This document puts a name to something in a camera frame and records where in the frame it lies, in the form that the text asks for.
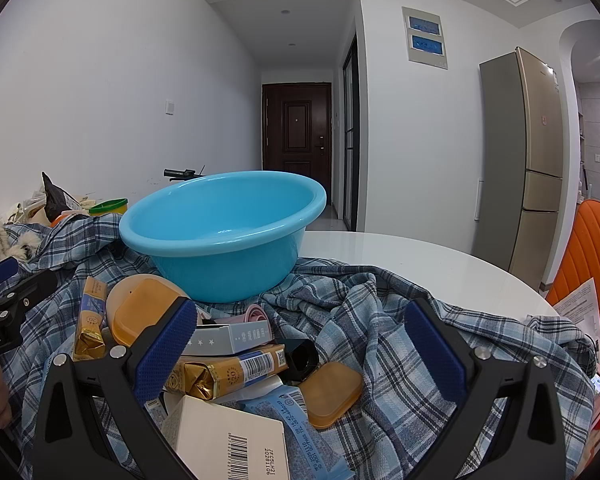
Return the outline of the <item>blue plaid shirt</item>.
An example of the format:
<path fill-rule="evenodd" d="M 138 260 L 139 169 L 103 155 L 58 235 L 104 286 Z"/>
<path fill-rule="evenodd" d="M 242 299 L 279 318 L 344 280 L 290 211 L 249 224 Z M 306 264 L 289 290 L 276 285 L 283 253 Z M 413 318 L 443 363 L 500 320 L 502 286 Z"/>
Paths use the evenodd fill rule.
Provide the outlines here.
<path fill-rule="evenodd" d="M 52 359 L 70 352 L 87 278 L 108 285 L 150 273 L 146 256 L 123 244 L 119 217 L 78 217 L 56 228 L 9 224 L 8 244 L 24 240 L 29 257 L 20 273 L 50 269 L 58 287 L 22 324 L 22 345 L 1 357 L 10 391 L 12 430 L 22 454 L 23 478 L 33 474 L 35 419 Z M 322 363 L 339 362 L 363 377 L 361 399 L 324 439 L 360 479 L 402 479 L 426 453 L 452 414 L 404 328 L 409 302 L 426 290 L 377 266 L 337 260 L 300 259 L 277 286 L 256 297 L 275 335 L 309 339 Z M 465 310 L 433 299 L 431 307 L 471 347 L 500 360 L 547 360 L 562 414 L 566 471 L 574 474 L 583 455 L 593 414 L 592 342 L 559 316 L 523 321 Z"/>

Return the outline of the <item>grey starred small box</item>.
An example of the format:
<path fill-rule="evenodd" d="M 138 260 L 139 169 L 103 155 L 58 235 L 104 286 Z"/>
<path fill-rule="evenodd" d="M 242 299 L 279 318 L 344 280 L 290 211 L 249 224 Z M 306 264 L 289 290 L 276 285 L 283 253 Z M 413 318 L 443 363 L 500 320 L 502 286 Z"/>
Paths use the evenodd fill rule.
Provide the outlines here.
<path fill-rule="evenodd" d="M 197 326 L 183 356 L 234 356 L 274 339 L 268 321 Z"/>

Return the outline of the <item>black snack bag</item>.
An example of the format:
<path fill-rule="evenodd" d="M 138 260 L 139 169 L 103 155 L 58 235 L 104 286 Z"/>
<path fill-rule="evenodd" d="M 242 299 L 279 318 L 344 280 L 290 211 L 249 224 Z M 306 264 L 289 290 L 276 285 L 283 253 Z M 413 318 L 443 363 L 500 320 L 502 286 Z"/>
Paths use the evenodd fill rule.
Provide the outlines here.
<path fill-rule="evenodd" d="M 45 172 L 42 172 L 41 176 L 45 192 L 44 210 L 50 223 L 56 221 L 66 211 L 82 209 L 78 201 L 65 190 L 54 185 Z"/>

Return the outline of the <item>yellow green-rimmed container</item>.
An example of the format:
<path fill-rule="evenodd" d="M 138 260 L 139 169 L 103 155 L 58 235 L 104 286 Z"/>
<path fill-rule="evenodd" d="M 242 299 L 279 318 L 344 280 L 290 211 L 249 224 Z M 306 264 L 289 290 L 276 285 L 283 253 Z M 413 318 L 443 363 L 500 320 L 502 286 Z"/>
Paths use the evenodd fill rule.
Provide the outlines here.
<path fill-rule="evenodd" d="M 103 214 L 124 214 L 128 207 L 129 201 L 126 198 L 116 198 L 94 205 L 88 210 L 88 214 L 92 217 L 102 216 Z"/>

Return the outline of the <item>orange snack bag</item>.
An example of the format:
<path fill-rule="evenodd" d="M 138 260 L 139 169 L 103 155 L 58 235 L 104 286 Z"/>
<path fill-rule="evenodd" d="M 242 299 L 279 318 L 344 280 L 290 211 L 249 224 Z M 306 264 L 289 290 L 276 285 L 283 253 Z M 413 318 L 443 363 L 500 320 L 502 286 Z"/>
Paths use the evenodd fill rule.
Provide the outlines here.
<path fill-rule="evenodd" d="M 88 217 L 88 212 L 86 210 L 67 210 L 62 212 L 55 220 L 50 222 L 50 227 L 54 228 L 55 226 L 59 226 L 61 222 L 72 218 L 72 217 Z"/>

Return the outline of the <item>light blue wipes packet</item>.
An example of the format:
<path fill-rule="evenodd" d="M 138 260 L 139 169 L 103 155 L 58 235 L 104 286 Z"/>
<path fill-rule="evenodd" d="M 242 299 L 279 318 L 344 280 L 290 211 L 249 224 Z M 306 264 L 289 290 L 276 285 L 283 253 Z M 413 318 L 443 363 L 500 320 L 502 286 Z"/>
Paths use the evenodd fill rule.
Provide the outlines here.
<path fill-rule="evenodd" d="M 353 479 L 354 472 L 310 424 L 304 397 L 298 387 L 282 385 L 260 398 L 242 401 L 251 414 L 279 420 L 284 425 L 291 479 Z"/>

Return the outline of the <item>wall electrical panel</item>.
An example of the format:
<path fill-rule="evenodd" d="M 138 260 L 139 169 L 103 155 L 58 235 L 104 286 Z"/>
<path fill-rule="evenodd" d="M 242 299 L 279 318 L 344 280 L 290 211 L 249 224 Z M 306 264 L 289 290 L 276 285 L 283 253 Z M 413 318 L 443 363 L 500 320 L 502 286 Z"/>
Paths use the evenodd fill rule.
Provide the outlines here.
<path fill-rule="evenodd" d="M 402 8 L 402 13 L 408 60 L 446 70 L 448 59 L 440 18 L 412 8 Z"/>

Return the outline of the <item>gold foil pack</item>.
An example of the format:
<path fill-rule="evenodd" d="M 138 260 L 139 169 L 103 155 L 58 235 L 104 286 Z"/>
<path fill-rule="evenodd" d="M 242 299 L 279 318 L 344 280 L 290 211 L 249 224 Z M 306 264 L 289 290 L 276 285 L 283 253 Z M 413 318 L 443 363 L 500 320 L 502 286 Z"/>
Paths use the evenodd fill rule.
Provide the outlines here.
<path fill-rule="evenodd" d="M 283 344 L 267 344 L 237 356 L 182 356 L 164 388 L 212 401 L 288 368 Z"/>

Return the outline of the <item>beige round vented case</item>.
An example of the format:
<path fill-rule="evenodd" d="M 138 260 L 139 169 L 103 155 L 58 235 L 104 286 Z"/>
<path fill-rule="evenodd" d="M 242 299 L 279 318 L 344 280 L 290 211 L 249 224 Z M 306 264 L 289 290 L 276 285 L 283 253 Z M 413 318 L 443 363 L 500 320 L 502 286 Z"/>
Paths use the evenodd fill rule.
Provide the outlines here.
<path fill-rule="evenodd" d="M 140 333 L 155 325 L 178 297 L 186 292 L 162 276 L 135 274 L 110 290 L 106 300 L 107 322 L 117 344 L 131 347 Z"/>

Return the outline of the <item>black glass sliding door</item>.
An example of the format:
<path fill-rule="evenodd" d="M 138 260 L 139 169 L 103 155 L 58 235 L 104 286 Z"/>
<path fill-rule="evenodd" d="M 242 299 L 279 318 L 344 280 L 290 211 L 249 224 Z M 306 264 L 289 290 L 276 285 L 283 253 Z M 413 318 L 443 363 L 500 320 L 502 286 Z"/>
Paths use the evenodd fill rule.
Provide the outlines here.
<path fill-rule="evenodd" d="M 360 84 L 358 83 L 358 40 L 353 37 L 342 66 L 343 83 L 343 222 L 358 229 L 358 170 L 360 170 Z"/>

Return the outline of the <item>white barcode cardboard box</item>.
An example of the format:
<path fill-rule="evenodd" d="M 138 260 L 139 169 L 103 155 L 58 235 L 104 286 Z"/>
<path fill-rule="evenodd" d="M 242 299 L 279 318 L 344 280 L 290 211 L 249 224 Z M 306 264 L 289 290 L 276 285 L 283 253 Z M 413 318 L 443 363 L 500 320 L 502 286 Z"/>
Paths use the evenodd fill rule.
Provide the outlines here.
<path fill-rule="evenodd" d="M 183 396 L 164 421 L 162 433 L 198 479 L 290 477 L 279 420 Z"/>

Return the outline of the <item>orange soap bar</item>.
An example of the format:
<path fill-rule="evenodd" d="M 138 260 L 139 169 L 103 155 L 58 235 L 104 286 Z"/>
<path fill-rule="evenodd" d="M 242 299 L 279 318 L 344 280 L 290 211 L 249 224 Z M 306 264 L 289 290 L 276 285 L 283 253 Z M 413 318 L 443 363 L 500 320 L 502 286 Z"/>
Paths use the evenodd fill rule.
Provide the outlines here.
<path fill-rule="evenodd" d="M 328 362 L 306 378 L 299 389 L 309 423 L 317 430 L 325 430 L 360 398 L 363 376 L 339 362 Z"/>

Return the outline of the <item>blue plastic basin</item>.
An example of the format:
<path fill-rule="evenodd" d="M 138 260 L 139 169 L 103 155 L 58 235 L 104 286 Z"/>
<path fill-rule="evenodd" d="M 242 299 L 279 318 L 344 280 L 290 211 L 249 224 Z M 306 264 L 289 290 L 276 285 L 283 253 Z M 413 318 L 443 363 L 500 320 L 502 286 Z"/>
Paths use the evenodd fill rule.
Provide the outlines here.
<path fill-rule="evenodd" d="M 229 304 L 286 278 L 326 200 L 323 185 L 300 174 L 215 174 L 146 196 L 121 217 L 119 232 L 193 300 Z"/>

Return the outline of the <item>orange chair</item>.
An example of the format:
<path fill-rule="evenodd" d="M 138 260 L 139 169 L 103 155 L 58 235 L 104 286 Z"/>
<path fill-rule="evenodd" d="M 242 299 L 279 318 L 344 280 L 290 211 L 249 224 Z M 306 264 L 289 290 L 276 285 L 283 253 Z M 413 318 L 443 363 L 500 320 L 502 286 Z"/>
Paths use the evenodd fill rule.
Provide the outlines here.
<path fill-rule="evenodd" d="M 585 200 L 577 208 L 569 242 L 546 300 L 556 306 L 590 278 L 594 278 L 600 309 L 600 202 Z"/>

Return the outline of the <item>pink roll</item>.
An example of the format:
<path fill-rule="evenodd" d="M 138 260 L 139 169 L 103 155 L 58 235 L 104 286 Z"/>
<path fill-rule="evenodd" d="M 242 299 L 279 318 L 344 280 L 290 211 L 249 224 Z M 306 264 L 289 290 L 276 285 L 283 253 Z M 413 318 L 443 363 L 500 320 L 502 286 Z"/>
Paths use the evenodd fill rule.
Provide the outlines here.
<path fill-rule="evenodd" d="M 258 304 L 250 304 L 244 313 L 229 316 L 228 318 L 215 318 L 215 323 L 218 324 L 240 324 L 253 322 L 268 322 L 268 316 Z"/>

